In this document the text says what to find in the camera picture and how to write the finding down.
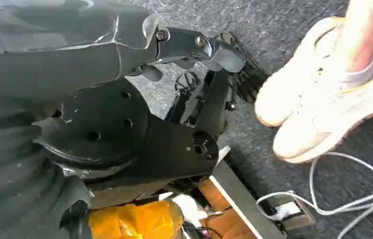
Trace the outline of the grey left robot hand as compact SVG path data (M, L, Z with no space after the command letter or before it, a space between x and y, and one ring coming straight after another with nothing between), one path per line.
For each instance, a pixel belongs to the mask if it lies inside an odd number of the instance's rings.
M90 239L100 209L209 176L232 44L122 0L0 0L0 239Z

